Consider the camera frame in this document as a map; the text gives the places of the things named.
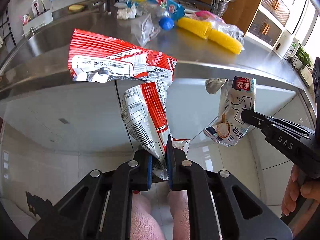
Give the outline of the person's right hand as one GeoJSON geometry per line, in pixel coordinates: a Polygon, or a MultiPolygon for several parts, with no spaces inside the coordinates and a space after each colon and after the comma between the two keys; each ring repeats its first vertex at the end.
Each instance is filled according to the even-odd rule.
{"type": "Polygon", "coordinates": [[[297,165],[293,165],[291,176],[286,186],[285,194],[281,202],[282,214],[288,216],[297,206],[297,198],[299,195],[306,199],[313,199],[313,203],[302,217],[298,220],[292,229],[293,236],[296,237],[309,222],[317,207],[319,206],[319,181],[309,181],[303,186],[298,185],[298,176],[300,169],[297,165]]]}

